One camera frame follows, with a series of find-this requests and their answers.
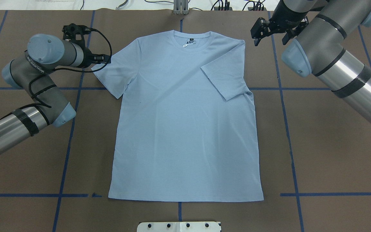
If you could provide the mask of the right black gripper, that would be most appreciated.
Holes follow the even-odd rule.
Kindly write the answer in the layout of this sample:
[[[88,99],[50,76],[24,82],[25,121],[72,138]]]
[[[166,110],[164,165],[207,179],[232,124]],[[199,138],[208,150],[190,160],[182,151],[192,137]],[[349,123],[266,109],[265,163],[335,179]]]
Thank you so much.
[[[297,37],[309,25],[307,17],[304,17],[299,23],[283,28],[271,20],[258,18],[250,30],[254,45],[257,47],[263,38],[273,34],[285,34],[282,38],[282,44],[286,45],[291,39]]]

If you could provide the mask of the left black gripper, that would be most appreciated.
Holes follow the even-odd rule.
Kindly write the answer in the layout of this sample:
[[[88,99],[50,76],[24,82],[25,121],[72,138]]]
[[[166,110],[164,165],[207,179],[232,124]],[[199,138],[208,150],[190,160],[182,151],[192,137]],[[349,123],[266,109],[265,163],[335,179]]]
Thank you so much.
[[[107,54],[91,54],[91,64],[110,64],[111,56]]]

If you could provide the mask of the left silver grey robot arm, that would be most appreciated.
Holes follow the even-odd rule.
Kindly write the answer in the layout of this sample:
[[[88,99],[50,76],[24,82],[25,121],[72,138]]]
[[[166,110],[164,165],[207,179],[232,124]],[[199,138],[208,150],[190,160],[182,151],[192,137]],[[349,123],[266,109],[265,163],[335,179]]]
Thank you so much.
[[[37,34],[30,38],[24,54],[2,70],[4,80],[13,88],[25,90],[31,104],[19,107],[0,119],[0,154],[47,126],[60,127],[76,116],[76,110],[50,78],[57,71],[85,73],[91,64],[103,69],[111,54],[93,54],[81,39],[65,33],[63,39]]]

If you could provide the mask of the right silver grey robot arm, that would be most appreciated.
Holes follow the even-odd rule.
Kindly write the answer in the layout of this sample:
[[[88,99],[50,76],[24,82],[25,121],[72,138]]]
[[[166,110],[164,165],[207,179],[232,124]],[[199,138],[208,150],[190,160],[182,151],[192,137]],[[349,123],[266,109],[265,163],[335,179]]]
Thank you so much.
[[[302,77],[310,74],[323,82],[371,123],[371,68],[363,64],[342,42],[359,25],[371,26],[371,0],[328,0],[318,15],[307,13],[316,0],[280,0],[271,18],[258,18],[250,30],[260,41],[284,33],[282,61]]]

